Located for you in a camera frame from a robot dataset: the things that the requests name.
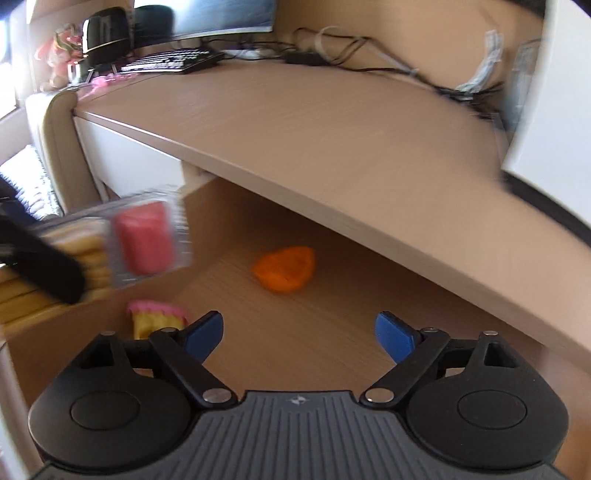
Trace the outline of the black keyboard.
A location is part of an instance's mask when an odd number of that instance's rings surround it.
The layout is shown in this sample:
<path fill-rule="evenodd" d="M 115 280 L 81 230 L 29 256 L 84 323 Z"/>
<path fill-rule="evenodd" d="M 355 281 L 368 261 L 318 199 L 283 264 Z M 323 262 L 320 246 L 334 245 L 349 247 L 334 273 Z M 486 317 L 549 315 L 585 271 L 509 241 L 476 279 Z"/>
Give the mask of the black keyboard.
<path fill-rule="evenodd" d="M 178 49 L 146 55 L 120 68 L 123 73 L 187 74 L 216 66 L 225 59 L 222 52 L 211 49 Z"/>

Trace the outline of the black computer monitor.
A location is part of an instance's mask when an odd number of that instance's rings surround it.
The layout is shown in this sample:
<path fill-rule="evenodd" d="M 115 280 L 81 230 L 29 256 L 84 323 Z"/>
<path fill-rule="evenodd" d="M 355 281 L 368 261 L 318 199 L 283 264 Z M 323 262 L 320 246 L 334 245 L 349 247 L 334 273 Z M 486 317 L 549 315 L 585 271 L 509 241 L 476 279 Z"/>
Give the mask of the black computer monitor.
<path fill-rule="evenodd" d="M 171 40 L 225 34 L 269 33 L 276 1 L 134 1 L 135 25 L 149 36 Z"/>

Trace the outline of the white computer tower case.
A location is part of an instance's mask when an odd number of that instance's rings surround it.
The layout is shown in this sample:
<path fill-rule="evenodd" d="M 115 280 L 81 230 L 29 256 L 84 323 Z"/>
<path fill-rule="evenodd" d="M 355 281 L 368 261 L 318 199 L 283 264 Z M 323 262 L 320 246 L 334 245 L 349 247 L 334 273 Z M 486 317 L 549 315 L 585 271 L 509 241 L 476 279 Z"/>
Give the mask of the white computer tower case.
<path fill-rule="evenodd" d="M 590 3 L 549 1 L 532 86 L 502 165 L 509 191 L 590 242 Z"/>

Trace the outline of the pink plastic hair clip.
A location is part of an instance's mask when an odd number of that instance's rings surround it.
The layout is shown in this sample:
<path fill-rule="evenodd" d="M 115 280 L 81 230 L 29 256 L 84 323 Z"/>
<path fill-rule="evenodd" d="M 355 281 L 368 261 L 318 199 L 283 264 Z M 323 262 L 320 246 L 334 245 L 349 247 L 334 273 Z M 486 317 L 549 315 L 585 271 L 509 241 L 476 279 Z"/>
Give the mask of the pink plastic hair clip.
<path fill-rule="evenodd" d="M 136 77 L 135 73 L 118 73 L 118 74 L 108 74 L 105 76 L 99 76 L 93 78 L 90 82 L 91 90 L 89 94 L 95 94 L 109 87 L 112 87 L 116 84 L 120 84 L 125 81 L 132 80 Z"/>

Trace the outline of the pink plush toy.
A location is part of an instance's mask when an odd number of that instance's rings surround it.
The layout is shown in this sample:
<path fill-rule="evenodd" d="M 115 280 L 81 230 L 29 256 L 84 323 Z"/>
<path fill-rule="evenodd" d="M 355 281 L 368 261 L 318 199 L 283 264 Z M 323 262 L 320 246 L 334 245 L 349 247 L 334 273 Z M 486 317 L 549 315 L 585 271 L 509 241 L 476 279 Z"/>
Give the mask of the pink plush toy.
<path fill-rule="evenodd" d="M 66 87 L 69 84 L 69 66 L 82 58 L 82 35 L 79 27 L 67 23 L 56 29 L 52 37 L 35 52 L 35 59 L 45 61 L 51 69 L 49 78 L 41 83 L 40 90 L 47 92 Z"/>

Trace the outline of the white quilted bed cover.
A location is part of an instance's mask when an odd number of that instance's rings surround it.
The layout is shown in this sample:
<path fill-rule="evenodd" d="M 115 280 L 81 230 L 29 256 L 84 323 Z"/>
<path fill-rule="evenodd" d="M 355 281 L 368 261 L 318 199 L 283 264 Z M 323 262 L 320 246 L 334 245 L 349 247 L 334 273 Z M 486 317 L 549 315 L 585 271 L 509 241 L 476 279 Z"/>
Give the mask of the white quilted bed cover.
<path fill-rule="evenodd" d="M 49 175 L 32 145 L 2 163 L 1 176 L 16 189 L 17 199 L 35 219 L 63 215 Z"/>

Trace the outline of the black rounded speaker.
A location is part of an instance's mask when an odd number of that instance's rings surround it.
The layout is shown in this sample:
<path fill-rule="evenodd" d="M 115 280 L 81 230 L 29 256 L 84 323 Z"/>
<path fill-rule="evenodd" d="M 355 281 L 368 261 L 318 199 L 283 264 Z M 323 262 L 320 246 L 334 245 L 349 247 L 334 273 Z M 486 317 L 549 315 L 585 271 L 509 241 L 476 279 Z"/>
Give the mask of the black rounded speaker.
<path fill-rule="evenodd" d="M 93 68 L 111 64 L 131 50 L 129 22 L 121 7 L 95 12 L 82 25 L 82 53 Z"/>

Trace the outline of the orange plastic half shell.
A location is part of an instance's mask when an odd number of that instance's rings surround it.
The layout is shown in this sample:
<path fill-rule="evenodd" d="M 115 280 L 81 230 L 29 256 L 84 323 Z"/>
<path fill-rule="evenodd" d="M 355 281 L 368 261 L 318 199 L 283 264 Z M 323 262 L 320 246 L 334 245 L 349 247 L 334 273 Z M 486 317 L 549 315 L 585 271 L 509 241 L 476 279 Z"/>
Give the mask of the orange plastic half shell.
<path fill-rule="evenodd" d="M 291 246 L 264 254 L 252 265 L 252 274 L 267 290 L 293 293 L 304 288 L 317 267 L 315 250 Z"/>

